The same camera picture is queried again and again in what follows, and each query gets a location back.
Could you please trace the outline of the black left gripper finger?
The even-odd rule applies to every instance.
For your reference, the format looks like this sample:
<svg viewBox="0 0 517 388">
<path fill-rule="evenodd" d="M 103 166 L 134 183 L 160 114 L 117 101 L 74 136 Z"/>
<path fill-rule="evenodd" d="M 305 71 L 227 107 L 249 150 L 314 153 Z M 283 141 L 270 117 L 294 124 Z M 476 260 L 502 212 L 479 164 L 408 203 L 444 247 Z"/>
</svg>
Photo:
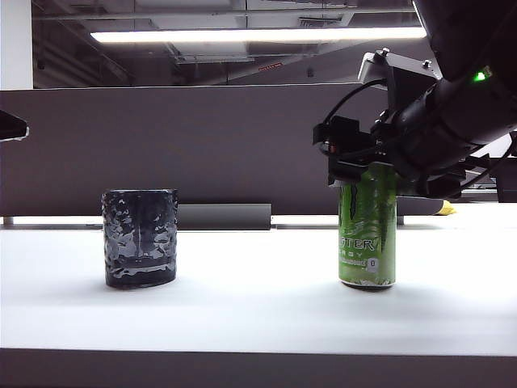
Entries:
<svg viewBox="0 0 517 388">
<path fill-rule="evenodd" d="M 0 111 L 0 141 L 21 141 L 29 134 L 27 122 L 3 110 Z"/>
</svg>

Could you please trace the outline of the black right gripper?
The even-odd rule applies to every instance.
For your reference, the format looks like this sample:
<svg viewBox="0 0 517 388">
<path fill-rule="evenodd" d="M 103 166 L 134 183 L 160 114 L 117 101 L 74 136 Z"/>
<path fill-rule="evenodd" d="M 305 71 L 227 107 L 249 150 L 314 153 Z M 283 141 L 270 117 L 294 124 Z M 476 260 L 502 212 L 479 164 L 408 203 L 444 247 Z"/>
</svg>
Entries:
<svg viewBox="0 0 517 388">
<path fill-rule="evenodd" d="M 379 134 L 385 153 L 405 179 L 418 181 L 418 195 L 455 197 L 461 191 L 461 160 L 485 145 L 485 83 L 394 82 L 387 86 L 389 122 Z M 334 116 L 313 128 L 313 144 L 327 157 L 329 187 L 368 182 L 375 141 L 359 121 Z"/>
</svg>

